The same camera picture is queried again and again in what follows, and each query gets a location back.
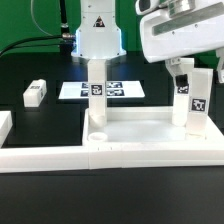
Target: white platform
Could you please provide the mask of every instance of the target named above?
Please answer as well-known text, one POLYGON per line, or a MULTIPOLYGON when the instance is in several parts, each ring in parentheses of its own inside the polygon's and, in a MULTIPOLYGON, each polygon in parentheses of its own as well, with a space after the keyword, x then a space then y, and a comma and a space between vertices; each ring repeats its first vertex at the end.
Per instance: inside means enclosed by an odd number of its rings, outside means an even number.
POLYGON ((206 140, 185 140, 171 124, 172 107, 108 108, 108 126, 89 127, 83 146, 0 150, 0 172, 224 165, 224 137, 208 118, 206 140), (106 142, 88 135, 105 132, 106 142))
POLYGON ((206 140, 185 140, 185 128, 173 126, 171 116, 172 107, 108 108, 107 126, 93 129, 86 111, 90 168, 224 165, 224 138, 210 118, 206 140), (108 140, 89 141, 95 132, 108 140))

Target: green background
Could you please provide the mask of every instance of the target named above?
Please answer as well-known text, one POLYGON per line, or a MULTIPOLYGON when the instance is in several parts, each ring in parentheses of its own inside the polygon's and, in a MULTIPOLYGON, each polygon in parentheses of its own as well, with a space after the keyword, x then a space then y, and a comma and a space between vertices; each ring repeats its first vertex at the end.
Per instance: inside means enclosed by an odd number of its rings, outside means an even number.
MULTIPOLYGON (((70 31, 79 27, 80 1, 66 0, 70 31)), ((42 29, 51 34, 60 34, 59 0, 35 0, 35 18, 42 29)), ((116 0, 116 22, 122 29, 123 47, 127 51, 141 50, 139 22, 141 17, 135 13, 135 0, 116 0)), ((8 44, 30 37, 45 36, 34 25, 30 13, 30 0, 0 0, 0 49, 8 44)), ((58 47, 17 49, 13 52, 59 51, 58 47)), ((197 55, 210 67, 217 66, 214 52, 197 55)))

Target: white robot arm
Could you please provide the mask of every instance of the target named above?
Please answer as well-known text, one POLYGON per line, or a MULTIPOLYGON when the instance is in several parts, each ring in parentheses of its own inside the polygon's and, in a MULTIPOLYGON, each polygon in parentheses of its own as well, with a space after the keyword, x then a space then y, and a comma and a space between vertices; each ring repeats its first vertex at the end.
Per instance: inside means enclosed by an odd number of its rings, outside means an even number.
POLYGON ((186 125, 191 136, 204 136, 213 71, 196 69, 193 59, 181 57, 216 50, 224 83, 224 0, 138 0, 136 11, 145 15, 140 23, 145 58, 165 60, 174 78, 173 124, 186 125))
POLYGON ((224 46, 220 29, 224 24, 223 0, 167 0, 161 4, 138 0, 136 11, 140 15, 151 12, 140 24, 143 52, 149 62, 218 49, 219 81, 224 83, 224 53, 220 50, 224 46), (150 7, 141 13, 141 5, 150 7))

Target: triangle symbol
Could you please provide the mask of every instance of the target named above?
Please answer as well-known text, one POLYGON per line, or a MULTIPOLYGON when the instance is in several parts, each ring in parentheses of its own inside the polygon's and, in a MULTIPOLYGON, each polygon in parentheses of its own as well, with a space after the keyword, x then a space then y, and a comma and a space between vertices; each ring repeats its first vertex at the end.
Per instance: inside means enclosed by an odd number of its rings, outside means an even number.
POLYGON ((93 27, 105 27, 104 22, 100 16, 97 18, 93 27))

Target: black table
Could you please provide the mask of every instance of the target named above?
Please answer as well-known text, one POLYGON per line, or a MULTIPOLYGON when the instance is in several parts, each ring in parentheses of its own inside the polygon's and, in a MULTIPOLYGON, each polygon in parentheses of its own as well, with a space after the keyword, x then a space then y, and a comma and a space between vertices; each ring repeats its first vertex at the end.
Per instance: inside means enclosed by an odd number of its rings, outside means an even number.
MULTIPOLYGON (((56 53, 10 54, 0 59, 0 110, 13 128, 4 148, 81 145, 86 100, 58 100, 63 81, 86 81, 85 64, 56 53), (22 94, 32 80, 47 81, 37 109, 22 94)), ((108 66, 108 80, 140 80, 144 99, 108 105, 172 105, 172 79, 164 63, 140 52, 108 66)), ((224 87, 213 84, 209 115, 224 128, 224 87)), ((36 172, 0 175, 0 223, 210 224, 224 222, 224 168, 176 167, 36 172)))

